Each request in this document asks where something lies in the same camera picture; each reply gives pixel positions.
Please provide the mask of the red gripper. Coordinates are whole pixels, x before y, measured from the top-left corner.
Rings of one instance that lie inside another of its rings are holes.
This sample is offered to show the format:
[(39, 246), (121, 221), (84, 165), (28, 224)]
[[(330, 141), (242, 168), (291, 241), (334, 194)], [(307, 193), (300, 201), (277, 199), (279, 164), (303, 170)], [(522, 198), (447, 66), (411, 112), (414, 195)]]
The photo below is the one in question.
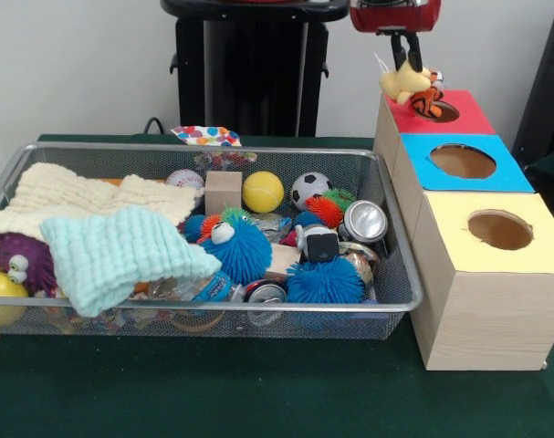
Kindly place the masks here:
[[(429, 32), (440, 15), (442, 1), (350, 1), (350, 19), (363, 33), (389, 34), (405, 31), (412, 69), (422, 69), (423, 60), (417, 32)], [(407, 59), (401, 34), (391, 35), (394, 66), (399, 70)]]

